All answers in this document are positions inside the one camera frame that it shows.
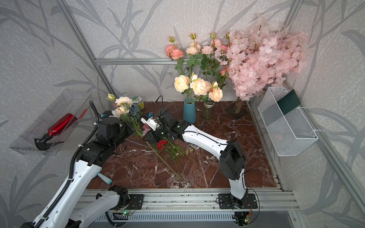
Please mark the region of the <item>cream peony stem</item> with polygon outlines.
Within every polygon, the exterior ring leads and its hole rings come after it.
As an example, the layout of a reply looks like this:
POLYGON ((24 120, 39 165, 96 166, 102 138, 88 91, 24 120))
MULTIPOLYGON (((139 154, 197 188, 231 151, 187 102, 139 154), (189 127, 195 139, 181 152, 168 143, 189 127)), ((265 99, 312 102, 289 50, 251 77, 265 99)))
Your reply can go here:
MULTIPOLYGON (((145 136, 143 137, 143 125, 144 124, 141 122, 141 118, 143 116, 143 110, 141 110, 142 115, 140 118, 131 117, 129 114, 129 109, 130 109, 131 105, 133 104, 133 101, 131 98, 128 98, 128 97, 116 98, 114 95, 108 94, 107 100, 113 102, 114 109, 112 110, 112 115, 121 119, 122 121, 129 121, 132 125, 132 128, 136 132, 137 137, 141 138, 145 141, 145 136)), ((173 171, 174 174, 177 175, 178 178, 181 178, 181 175, 177 171, 175 171, 170 165, 168 165, 167 161, 164 158, 162 158, 162 156, 160 155, 160 152, 167 152, 167 151, 158 150, 157 142, 146 142, 145 141, 145 143, 151 149, 151 151, 154 152, 161 159, 161 161, 165 165, 167 165, 167 167, 171 171, 173 171)))

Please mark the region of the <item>peach single rose stem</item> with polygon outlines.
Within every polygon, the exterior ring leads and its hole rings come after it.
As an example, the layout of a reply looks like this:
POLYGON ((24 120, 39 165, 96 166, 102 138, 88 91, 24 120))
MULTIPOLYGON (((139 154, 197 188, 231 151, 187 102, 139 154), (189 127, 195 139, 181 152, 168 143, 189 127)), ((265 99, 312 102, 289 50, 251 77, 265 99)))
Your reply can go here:
POLYGON ((195 101, 220 102, 223 98, 223 91, 218 87, 217 82, 212 84, 197 78, 190 83, 190 88, 193 90, 195 101))

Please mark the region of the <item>pink rose spray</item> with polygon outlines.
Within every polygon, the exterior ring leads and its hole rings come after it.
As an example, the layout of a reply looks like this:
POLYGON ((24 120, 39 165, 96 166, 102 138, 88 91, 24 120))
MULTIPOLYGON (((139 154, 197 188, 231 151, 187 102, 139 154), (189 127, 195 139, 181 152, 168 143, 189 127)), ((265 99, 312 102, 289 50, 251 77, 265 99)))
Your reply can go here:
POLYGON ((230 46, 230 43, 225 44, 221 39, 218 39, 216 43, 216 55, 215 58, 219 63, 220 72, 217 75, 218 85, 220 88, 223 88, 226 83, 226 79, 229 77, 229 63, 230 60, 227 57, 227 52, 230 46))
POLYGON ((214 77, 219 87, 224 85, 224 73, 221 73, 223 62, 220 59, 221 56, 219 54, 216 56, 215 52, 222 51, 221 47, 222 41, 216 38, 215 33, 211 33, 210 45, 205 45, 201 49, 201 69, 203 75, 205 75, 206 80, 208 76, 214 77))

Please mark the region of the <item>pink rose spray stem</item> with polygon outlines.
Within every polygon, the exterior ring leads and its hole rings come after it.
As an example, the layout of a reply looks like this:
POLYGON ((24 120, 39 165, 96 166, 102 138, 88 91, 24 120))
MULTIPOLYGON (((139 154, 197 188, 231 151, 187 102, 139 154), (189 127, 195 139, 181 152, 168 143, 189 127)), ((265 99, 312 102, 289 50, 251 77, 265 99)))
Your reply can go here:
POLYGON ((175 43, 174 37, 170 36, 168 40, 170 44, 165 48, 165 54, 171 60, 176 62, 175 70, 179 73, 179 75, 185 76, 183 50, 179 48, 177 43, 175 43))

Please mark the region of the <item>peach rose spray stem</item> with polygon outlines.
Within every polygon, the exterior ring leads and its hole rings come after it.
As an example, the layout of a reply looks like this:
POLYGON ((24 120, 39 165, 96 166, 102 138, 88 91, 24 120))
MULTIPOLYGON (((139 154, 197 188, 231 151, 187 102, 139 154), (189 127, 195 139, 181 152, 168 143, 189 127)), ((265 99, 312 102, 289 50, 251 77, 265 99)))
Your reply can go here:
POLYGON ((195 67, 200 67, 202 65, 202 53, 201 53, 201 46, 196 41, 196 34, 191 33, 189 37, 192 40, 189 47, 186 49, 186 54, 188 56, 187 60, 187 71, 188 76, 190 77, 193 74, 195 67))

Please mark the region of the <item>large peach rose spray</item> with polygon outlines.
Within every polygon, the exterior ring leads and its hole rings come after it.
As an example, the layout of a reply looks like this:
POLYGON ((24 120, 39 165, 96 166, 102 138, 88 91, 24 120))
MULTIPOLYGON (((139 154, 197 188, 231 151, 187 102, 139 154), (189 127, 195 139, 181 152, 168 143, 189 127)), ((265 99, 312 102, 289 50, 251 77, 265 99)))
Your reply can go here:
POLYGON ((198 79, 196 74, 192 74, 190 77, 180 75, 175 78, 174 87, 182 95, 186 95, 188 100, 192 100, 193 96, 197 96, 194 90, 194 85, 198 79))

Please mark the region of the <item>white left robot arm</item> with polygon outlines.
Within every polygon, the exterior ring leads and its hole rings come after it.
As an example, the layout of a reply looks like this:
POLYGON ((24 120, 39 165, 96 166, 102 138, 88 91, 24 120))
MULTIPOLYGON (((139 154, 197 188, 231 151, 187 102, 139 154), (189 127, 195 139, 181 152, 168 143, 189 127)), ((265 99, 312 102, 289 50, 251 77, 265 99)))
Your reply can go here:
POLYGON ((124 209, 129 205, 128 190, 112 186, 88 206, 74 208, 85 189, 95 177, 101 176, 103 165, 114 155, 116 148, 134 133, 131 123, 109 116, 98 120, 96 138, 83 143, 73 155, 69 175, 46 208, 23 228, 87 228, 109 210, 124 209))

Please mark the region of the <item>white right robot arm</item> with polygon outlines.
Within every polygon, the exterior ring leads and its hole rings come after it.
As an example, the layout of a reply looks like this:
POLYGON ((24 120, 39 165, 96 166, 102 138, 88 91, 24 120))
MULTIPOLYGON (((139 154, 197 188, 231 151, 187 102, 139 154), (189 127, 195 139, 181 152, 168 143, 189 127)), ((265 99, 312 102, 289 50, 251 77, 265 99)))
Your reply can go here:
POLYGON ((154 143, 162 139, 179 139, 204 149, 219 160, 221 173, 230 183, 230 193, 218 194, 220 209, 259 208, 256 194, 250 194, 245 184, 246 156, 237 140, 227 141, 212 136, 190 122, 178 121, 168 110, 163 110, 158 117, 151 113, 144 115, 141 122, 151 128, 147 138, 154 143))

